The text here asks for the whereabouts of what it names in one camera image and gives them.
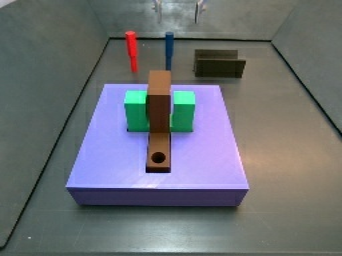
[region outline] purple box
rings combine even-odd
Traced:
[[[238,206],[248,191],[219,86],[193,91],[193,132],[171,134],[171,173],[145,173],[148,133],[127,132],[124,95],[147,85],[107,84],[67,189],[81,205]]]

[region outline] gray wall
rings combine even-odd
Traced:
[[[195,0],[163,0],[163,21],[156,22],[151,0],[88,0],[111,37],[127,30],[140,37],[271,40],[298,0],[211,0],[195,24]]]
[[[84,0],[0,9],[0,247],[108,37]]]
[[[274,46],[339,131],[342,131],[340,15],[340,0],[303,0],[272,40]]]

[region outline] gray floor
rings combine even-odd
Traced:
[[[173,84],[219,84],[250,192],[238,208],[80,207],[65,182],[104,83],[145,83],[163,41],[111,41],[2,253],[342,253],[342,143],[270,43],[176,41]],[[242,79],[193,77],[193,49],[238,49]]]

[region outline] blue rod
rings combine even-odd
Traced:
[[[173,32],[165,32],[165,70],[171,70],[173,55]]]

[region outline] dark green block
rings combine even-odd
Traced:
[[[124,109],[128,132],[148,132],[145,115],[147,91],[127,91],[124,97]]]
[[[188,91],[173,92],[173,113],[171,116],[172,132],[192,132],[195,113],[195,93]]]

